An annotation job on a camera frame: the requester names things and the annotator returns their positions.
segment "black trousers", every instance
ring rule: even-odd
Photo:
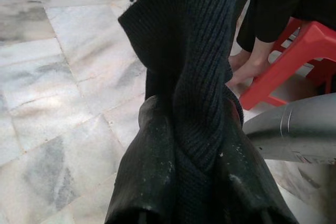
[[[315,20],[336,30],[336,0],[251,0],[237,42],[252,52],[255,37],[276,41],[290,17]]]

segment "bare foot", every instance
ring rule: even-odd
[[[241,68],[234,72],[232,79],[227,82],[226,85],[231,88],[248,78],[256,77],[263,73],[269,66],[270,63],[268,60],[261,63],[255,63],[248,60]]]
[[[245,50],[241,50],[239,54],[229,57],[229,63],[232,71],[237,71],[242,65],[244,65],[250,58],[251,53]]]

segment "person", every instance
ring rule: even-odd
[[[234,74],[228,87],[258,76],[270,66],[268,56],[290,17],[303,20],[303,25],[315,20],[336,30],[335,0],[250,0],[237,36],[242,50],[229,57]]]

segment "black knit sweater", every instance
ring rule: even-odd
[[[225,223],[211,216],[209,207],[215,161],[228,137],[228,99],[243,122],[241,107],[225,86],[232,76],[234,7],[235,0],[138,0],[119,18],[148,68],[146,96],[163,96],[172,107],[177,179],[172,223]]]

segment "red plastic chair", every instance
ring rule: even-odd
[[[306,76],[316,86],[327,82],[326,93],[330,92],[331,77],[336,73],[336,31],[318,23],[311,22],[286,49],[281,44],[300,26],[301,21],[292,19],[285,31],[276,41],[273,50],[283,52],[280,57],[240,96],[245,110],[264,101],[275,106],[287,101],[270,94],[305,63],[314,65]]]

